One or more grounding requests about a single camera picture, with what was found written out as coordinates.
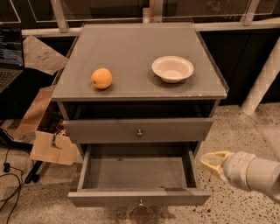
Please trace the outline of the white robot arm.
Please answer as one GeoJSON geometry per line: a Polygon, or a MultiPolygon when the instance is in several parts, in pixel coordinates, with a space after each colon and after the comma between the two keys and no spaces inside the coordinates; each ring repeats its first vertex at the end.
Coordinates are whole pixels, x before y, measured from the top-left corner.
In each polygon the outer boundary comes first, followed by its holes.
{"type": "Polygon", "coordinates": [[[255,191],[280,203],[280,163],[244,151],[217,151],[200,157],[203,167],[231,186],[255,191]]]}

